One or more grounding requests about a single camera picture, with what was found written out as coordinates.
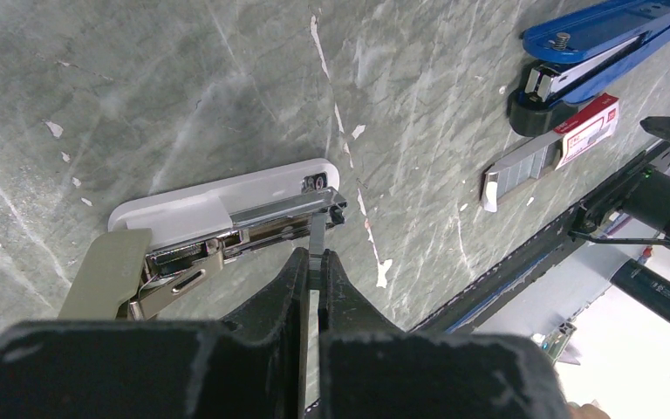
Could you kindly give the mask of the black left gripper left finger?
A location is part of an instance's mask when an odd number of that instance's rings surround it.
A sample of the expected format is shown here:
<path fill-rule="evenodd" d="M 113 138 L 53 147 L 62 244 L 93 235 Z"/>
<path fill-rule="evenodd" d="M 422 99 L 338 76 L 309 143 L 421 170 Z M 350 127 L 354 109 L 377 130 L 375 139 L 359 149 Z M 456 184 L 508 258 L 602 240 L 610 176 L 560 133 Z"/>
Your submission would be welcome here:
<path fill-rule="evenodd" d="M 0 418 L 300 418 L 305 283 L 298 248 L 222 319 L 41 320 L 0 334 Z"/>

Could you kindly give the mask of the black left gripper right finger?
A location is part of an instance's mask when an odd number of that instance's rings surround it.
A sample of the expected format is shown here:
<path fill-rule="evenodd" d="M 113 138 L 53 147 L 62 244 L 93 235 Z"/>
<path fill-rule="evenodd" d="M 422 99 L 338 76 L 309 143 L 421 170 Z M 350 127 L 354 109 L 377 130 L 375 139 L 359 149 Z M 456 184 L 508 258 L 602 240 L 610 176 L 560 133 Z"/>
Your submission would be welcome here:
<path fill-rule="evenodd" d="M 568 418 L 548 356 L 512 334 L 408 333 L 323 256 L 316 418 Z"/>

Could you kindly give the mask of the red white staples box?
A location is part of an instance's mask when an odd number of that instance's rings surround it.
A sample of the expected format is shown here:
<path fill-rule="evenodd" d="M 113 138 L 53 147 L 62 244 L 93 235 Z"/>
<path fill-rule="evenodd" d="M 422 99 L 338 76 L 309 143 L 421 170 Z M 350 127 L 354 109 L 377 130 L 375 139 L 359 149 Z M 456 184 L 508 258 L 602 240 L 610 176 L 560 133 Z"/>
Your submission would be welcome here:
<path fill-rule="evenodd" d="M 482 208 L 496 213 L 513 191 L 558 171 L 610 138 L 619 114 L 619 98 L 604 93 L 548 133 L 526 141 L 494 162 L 483 174 Z"/>

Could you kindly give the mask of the blue black stapler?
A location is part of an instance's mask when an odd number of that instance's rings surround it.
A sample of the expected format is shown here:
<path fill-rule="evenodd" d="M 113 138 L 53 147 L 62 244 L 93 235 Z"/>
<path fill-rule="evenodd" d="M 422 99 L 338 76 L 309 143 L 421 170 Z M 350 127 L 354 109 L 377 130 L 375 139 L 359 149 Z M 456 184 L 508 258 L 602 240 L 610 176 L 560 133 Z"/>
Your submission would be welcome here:
<path fill-rule="evenodd" d="M 516 134 L 536 137 L 670 41 L 670 1 L 604 1 L 532 26 L 521 40 L 534 62 L 510 95 L 507 115 Z"/>

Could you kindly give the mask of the small beige white stapler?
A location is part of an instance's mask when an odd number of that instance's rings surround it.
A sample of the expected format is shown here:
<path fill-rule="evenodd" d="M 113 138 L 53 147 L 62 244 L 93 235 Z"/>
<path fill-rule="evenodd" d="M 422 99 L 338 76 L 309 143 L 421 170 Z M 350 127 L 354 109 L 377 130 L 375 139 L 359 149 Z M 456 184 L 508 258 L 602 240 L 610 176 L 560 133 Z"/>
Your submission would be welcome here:
<path fill-rule="evenodd" d="M 61 320 L 144 320 L 226 264 L 344 221 L 340 173 L 324 158 L 265 169 L 122 203 L 90 245 Z"/>

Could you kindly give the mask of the grey staple strip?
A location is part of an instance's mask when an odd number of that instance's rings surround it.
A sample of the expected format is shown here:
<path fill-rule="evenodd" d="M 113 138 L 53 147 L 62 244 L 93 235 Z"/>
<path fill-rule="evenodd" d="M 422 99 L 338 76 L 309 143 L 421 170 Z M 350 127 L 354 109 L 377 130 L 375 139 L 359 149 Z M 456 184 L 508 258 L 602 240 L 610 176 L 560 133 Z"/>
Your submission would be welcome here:
<path fill-rule="evenodd" d="M 325 251 L 326 223 L 326 213 L 316 213 L 312 215 L 308 261 L 308 281 L 311 289 L 319 289 L 321 287 L 319 282 L 321 277 L 322 258 Z"/>

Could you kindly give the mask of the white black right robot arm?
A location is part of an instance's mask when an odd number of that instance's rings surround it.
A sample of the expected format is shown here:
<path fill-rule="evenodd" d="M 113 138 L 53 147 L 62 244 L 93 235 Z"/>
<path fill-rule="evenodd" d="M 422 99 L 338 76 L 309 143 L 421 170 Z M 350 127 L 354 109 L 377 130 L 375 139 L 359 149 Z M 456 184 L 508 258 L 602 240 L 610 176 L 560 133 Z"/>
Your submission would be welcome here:
<path fill-rule="evenodd" d="M 613 211 L 631 216 L 664 237 L 594 236 L 594 231 Z M 580 207 L 568 234 L 572 239 L 595 244 L 658 245 L 670 250 L 670 175 L 650 164 L 635 164 Z M 630 260 L 612 276 L 611 282 L 670 324 L 670 281 Z"/>

